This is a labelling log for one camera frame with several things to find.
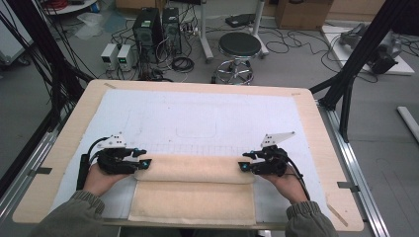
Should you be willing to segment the cardboard box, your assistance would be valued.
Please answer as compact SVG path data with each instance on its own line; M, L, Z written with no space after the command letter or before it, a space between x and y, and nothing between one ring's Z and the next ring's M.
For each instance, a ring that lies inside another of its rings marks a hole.
M279 0L276 23L280 29L320 30L334 0Z

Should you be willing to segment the cream towel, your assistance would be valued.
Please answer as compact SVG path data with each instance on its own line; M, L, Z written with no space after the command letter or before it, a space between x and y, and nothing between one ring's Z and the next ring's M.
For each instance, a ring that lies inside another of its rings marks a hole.
M256 223L253 183L243 172L243 156L150 154L146 170L134 176L137 185L130 221L185 225Z

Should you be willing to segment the slim black computer tower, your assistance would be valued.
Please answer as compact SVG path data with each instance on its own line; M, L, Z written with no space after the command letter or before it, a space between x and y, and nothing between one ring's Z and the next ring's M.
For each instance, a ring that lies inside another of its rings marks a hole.
M168 49L175 54L182 53L180 34L179 9L175 7L164 8L162 13L162 27L167 40Z

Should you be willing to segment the black round stool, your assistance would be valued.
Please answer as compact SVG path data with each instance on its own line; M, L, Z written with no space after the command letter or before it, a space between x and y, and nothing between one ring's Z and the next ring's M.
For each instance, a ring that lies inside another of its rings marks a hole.
M211 82L249 85L254 79L250 59L255 58L261 51L260 42L246 33L228 33L219 39L218 50L227 56L228 60L218 65L212 74Z

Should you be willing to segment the person's left hand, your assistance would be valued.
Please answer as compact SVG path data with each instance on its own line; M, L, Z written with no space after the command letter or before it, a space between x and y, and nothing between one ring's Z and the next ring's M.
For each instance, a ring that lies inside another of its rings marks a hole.
M90 167L83 191L100 197L105 194L115 183L127 177L127 174L110 175L104 173L98 164Z

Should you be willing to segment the aluminium rail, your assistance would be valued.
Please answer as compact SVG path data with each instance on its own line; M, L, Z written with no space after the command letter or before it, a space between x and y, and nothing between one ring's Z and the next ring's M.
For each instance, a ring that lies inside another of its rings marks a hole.
M339 158L344 164L346 174L350 178L350 190L361 206L363 221L368 224L374 237L390 237L355 152L351 144L346 142L340 134L338 114L335 111L328 111L320 105L317 105L317 108L330 129L333 140L337 143Z
M34 177L28 176L31 170L42 166L42 162L49 153L57 138L56 132L46 132L41 140L29 150L28 159L19 169L5 194L0 197L0 228L11 218L13 210L29 188Z

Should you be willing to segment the white grid mat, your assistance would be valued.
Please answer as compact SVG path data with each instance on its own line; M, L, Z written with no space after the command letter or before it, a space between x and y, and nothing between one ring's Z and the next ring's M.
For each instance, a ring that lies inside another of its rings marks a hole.
M106 137L122 133L126 147L150 154L243 156L261 149L266 134L294 131L278 145L303 174L308 192L321 210L322 190L293 97L109 90L87 126L60 183L54 204L67 201L76 188L80 156L97 152ZM137 179L117 183L103 197L107 218L128 219ZM263 179L253 183L256 223L284 222L287 201Z

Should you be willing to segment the black metal frame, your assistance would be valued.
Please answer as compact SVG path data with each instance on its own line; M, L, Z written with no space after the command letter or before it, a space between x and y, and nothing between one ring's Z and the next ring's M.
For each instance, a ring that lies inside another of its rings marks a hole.
M413 2L385 0L342 69L330 79L309 89L312 94L328 89L326 95L319 100L320 106L328 111L334 111L339 100L343 99L338 131L346 143L349 142L348 123L354 81L379 43Z

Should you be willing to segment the white power supply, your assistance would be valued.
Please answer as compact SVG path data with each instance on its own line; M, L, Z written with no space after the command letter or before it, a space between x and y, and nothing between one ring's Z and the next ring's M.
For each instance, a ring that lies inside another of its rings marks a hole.
M119 54L117 55L120 69L123 72L132 70L134 65L134 55L130 44L123 44L120 48Z
M115 70L117 68L117 55L117 45L115 43L108 43L101 54L101 58L107 70Z

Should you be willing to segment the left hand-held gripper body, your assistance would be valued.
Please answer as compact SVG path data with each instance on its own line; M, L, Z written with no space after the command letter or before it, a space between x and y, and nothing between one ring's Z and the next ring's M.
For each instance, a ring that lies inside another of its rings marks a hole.
M126 147L121 132L106 137L97 144L97 147L99 148L96 153L97 163L102 171L108 174L133 174L138 170L138 162L125 161L127 156L131 156L133 148Z

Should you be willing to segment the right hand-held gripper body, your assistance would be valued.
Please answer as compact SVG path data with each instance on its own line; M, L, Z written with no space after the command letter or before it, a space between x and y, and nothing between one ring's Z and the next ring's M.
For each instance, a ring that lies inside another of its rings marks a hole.
M252 173L255 175L282 176L291 161L288 153L278 146L279 143L293 137L294 131L266 134L261 142L261 150L255 151L263 162L252 163Z

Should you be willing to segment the grey metal bracket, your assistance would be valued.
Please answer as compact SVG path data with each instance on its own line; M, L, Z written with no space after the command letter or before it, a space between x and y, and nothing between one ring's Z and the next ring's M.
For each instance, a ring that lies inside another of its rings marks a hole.
M357 193L360 190L357 185L354 185L351 182L338 182L337 185L339 189L348 189L352 193Z

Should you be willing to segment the white base board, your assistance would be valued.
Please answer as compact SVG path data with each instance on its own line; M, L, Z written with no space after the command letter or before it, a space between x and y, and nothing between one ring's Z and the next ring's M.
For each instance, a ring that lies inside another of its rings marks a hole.
M333 26L323 26L322 32L329 42L334 56L337 58L338 63L341 67L345 65L349 59L352 49L346 45L339 42L339 38L342 33L350 31L350 28L343 27L333 27ZM415 73L415 71L400 57L395 57L396 64L393 65L388 71L385 72L386 75L406 75L410 76Z

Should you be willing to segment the person's right hand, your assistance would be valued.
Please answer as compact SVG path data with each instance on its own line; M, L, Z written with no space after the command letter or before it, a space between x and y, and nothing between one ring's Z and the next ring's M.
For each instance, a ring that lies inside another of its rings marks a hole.
M285 173L280 177L278 175L262 175L262 178L272 183L290 204L308 201L301 182L290 166L287 167Z

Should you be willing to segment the large black computer tower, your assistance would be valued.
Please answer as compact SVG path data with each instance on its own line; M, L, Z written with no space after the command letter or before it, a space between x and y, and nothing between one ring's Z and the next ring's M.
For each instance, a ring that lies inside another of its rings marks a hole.
M160 14L157 8L142 8L132 27L141 62L158 63L157 46L163 41Z

